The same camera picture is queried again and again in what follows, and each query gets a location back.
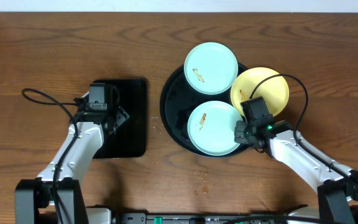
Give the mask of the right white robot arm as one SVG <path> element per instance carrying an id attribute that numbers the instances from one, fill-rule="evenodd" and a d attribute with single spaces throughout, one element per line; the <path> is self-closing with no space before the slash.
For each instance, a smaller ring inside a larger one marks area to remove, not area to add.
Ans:
<path id="1" fill-rule="evenodd" d="M 290 222 L 358 223 L 358 170 L 321 152 L 286 121 L 238 121 L 234 140 L 284 163 L 317 193 L 318 209 L 294 210 Z"/>

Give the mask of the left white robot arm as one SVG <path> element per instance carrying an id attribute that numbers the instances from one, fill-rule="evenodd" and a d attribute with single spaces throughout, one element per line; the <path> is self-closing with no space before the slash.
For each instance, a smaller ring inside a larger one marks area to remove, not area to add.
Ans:
<path id="1" fill-rule="evenodd" d="M 41 208 L 53 205 L 56 223 L 112 223 L 112 211 L 86 207 L 80 184 L 105 138 L 111 137 L 129 118 L 116 111 L 84 111 L 84 121 L 71 124 L 67 138 L 50 164 L 35 178 L 22 179 L 15 189 L 16 223 L 40 223 Z"/>

